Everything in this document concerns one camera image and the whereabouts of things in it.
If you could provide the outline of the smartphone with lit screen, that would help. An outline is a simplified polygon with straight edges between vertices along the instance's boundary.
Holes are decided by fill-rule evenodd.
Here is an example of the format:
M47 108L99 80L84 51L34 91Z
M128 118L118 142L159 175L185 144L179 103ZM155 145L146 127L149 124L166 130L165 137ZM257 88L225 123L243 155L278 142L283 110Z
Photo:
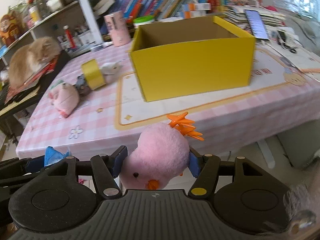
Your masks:
M248 20L253 36L257 40L269 40L267 30L264 26L263 20L256 10L245 10L245 15Z

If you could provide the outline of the white charger plug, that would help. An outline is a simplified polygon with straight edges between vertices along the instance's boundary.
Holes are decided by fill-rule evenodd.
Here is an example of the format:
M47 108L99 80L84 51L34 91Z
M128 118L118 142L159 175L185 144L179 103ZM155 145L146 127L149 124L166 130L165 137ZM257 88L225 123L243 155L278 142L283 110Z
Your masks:
M103 75L116 75L120 72L122 66L120 62L107 62L102 64L99 70Z

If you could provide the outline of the pink checkered tablecloth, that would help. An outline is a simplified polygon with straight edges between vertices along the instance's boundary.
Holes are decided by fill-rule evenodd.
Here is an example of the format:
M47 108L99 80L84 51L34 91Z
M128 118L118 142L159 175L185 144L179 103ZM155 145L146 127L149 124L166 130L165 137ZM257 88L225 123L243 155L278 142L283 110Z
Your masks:
M168 122L168 114L187 113L204 140L190 139L201 152L234 150L319 117L319 83L289 69L266 47L257 49L248 87L144 101L128 55L130 46L110 46L69 61L57 81L75 83L81 65L122 65L117 82L91 92L80 106L63 118L43 96L16 148L20 158L43 155L52 146L71 150L79 159L119 145L135 149L145 126Z

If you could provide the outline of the pink chick plush toy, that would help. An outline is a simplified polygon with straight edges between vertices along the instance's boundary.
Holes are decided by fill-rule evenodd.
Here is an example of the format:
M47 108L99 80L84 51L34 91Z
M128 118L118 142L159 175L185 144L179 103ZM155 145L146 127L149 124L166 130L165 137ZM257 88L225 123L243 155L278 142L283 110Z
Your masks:
M144 129L136 149L123 161L120 181L126 189L161 190L172 178L181 176L189 165L186 137L204 141L188 112L168 114L170 122L151 124Z

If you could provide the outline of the blue plastic packet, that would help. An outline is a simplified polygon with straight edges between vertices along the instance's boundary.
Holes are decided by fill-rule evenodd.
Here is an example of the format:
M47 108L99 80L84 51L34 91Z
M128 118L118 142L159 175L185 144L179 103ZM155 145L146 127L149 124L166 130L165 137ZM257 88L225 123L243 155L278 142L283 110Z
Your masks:
M44 167L53 165L70 156L72 156L72 153L69 149L66 153L61 153L55 150L52 146L48 146L44 155Z

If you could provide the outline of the red bottle figurine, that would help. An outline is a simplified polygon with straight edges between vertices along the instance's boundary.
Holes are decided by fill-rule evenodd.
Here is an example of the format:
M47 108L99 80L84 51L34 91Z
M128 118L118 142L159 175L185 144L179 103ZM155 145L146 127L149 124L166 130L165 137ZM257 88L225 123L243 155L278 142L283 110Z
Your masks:
M66 35L66 37L67 37L67 39L68 39L68 41L69 41L70 48L71 48L71 49L76 49L76 44L75 44L75 42L74 42L74 40L73 40L73 36L72 36L72 34L71 34L71 31L70 31L70 29L69 29L69 26L68 26L68 25L64 25L64 26L63 26L63 29L64 29L65 35Z

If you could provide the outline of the mint green small device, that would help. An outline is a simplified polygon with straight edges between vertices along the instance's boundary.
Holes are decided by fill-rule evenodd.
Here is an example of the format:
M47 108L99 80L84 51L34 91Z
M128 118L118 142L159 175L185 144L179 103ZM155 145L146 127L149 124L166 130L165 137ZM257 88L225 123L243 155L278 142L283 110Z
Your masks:
M58 85L61 84L61 83L64 83L64 81L63 81L63 80L56 81L55 83L53 83L53 84L50 86L49 89L53 89L54 87L58 86Z

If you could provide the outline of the pink cylindrical humidifier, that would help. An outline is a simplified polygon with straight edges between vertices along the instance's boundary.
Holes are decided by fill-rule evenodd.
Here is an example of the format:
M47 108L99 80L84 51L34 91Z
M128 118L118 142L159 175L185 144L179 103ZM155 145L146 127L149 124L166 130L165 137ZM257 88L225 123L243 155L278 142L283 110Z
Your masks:
M104 16L108 33L114 46L119 47L131 42L126 20L123 18L122 11L116 11Z

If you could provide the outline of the red papers under cat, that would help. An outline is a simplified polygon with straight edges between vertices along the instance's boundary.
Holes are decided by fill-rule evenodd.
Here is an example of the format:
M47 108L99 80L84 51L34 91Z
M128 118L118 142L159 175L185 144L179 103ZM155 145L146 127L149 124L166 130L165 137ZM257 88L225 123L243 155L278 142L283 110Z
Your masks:
M12 88L11 85L9 85L7 96L4 103L8 103L16 95L36 86L39 83L40 78L54 71L58 59L58 56L53 58L52 61L50 61L46 66L42 67L37 73L30 76L20 87Z

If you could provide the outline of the black electronic keyboard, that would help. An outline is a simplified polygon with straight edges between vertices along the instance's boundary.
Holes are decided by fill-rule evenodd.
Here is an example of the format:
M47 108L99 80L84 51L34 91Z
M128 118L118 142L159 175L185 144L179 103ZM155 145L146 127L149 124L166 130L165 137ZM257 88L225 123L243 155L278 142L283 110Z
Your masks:
M14 90L6 84L3 87L3 90L1 90L1 121L35 103L38 103L49 85L70 60L71 57L63 51L56 59L53 59L53 61L44 68L47 72L34 83L27 86L25 90Z

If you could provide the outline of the grey blue toy robot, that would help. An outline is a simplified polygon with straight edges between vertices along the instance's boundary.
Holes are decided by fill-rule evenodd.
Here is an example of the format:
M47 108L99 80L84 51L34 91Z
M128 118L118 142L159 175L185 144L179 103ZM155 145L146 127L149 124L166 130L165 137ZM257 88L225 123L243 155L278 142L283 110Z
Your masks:
M81 97L87 96L92 91L89 85L87 84L87 81L83 74L77 77L77 81L74 87L76 88Z

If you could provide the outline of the pink pig plush toy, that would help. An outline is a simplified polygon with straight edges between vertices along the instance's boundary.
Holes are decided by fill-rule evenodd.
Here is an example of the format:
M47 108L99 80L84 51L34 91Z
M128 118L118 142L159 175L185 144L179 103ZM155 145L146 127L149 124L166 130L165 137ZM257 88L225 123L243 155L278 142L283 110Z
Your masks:
M65 81L53 89L49 89L48 98L51 105L63 118L69 117L80 101L76 88Z

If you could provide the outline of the row of leaning books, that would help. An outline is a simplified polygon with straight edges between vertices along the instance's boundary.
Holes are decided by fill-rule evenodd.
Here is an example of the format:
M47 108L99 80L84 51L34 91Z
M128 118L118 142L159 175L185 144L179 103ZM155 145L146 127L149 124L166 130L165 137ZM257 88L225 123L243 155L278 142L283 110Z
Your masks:
M208 11L183 11L188 3L208 3L208 0L101 0L95 5L93 12L96 17L106 16L122 11L128 23L135 18L153 15L155 20L167 18L192 18L205 15Z

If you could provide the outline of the yellow cardboard box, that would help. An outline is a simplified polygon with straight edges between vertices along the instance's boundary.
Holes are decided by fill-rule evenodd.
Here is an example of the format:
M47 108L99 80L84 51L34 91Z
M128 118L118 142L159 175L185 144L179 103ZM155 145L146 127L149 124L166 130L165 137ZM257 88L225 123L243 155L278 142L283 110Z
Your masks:
M255 37L217 16L136 29L130 51L145 101L246 87Z

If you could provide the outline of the small spray bottle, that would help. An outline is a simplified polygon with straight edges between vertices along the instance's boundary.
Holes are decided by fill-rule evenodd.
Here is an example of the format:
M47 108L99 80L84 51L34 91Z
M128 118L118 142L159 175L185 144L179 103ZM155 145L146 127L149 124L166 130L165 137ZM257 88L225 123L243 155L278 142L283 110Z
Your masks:
M99 51L112 45L113 45L113 42L104 42L102 44L95 44L91 46L90 51L92 52Z

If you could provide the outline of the yellow tape roll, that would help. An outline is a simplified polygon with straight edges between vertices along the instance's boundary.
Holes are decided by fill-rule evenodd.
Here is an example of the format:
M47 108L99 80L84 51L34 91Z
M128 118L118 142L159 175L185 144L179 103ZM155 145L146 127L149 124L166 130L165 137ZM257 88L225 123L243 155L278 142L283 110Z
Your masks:
M81 70L91 90L96 90L106 85L105 79L95 59L83 63L81 65Z

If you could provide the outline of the white bottle yellow label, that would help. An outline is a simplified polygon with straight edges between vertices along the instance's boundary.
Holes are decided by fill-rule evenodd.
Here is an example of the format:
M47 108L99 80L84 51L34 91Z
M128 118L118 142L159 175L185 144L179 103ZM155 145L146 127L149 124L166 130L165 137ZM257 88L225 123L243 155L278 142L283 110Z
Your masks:
M41 15L36 5L30 6L29 14L34 24L38 24L41 21Z

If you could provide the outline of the god of wealth figure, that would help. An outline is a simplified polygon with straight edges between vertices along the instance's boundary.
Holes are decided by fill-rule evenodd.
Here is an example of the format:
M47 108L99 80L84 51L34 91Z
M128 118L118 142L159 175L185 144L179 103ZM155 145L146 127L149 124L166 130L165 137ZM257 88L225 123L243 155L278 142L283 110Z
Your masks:
M1 38L8 47L14 43L22 33L22 25L17 11L10 11L1 18Z

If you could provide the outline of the stack of papers and magazines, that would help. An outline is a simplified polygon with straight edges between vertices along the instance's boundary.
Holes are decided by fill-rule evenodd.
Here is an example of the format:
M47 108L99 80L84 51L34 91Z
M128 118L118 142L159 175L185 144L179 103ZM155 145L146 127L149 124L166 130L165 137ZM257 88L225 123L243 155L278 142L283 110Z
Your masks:
M285 26L286 16L282 13L265 8L228 5L224 10L225 20L239 25L248 23L248 19L261 19L264 25Z

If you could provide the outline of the orange fluffy cat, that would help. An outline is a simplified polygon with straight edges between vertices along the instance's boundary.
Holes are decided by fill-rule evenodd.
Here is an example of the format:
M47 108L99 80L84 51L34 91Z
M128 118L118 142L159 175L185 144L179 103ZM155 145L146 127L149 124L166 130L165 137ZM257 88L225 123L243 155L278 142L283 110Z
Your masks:
M45 36L18 49L11 57L8 77L13 89L20 88L44 65L59 56L61 47L52 37Z

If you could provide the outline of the white orange medicine box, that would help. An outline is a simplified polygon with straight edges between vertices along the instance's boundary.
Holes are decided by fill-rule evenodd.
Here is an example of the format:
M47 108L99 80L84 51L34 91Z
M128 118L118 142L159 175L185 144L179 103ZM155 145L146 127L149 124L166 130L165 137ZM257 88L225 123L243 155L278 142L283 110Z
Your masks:
M183 11L210 11L210 3L188 3L183 6Z

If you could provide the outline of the white jar green lid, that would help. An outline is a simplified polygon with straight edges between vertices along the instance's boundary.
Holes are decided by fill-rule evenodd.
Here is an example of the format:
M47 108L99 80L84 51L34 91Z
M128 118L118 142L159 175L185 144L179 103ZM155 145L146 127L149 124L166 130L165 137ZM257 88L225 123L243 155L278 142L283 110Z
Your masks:
M155 21L155 18L153 15L146 15L146 16L135 18L133 20L133 25L137 29L141 25L150 24L150 23L153 23L154 21Z

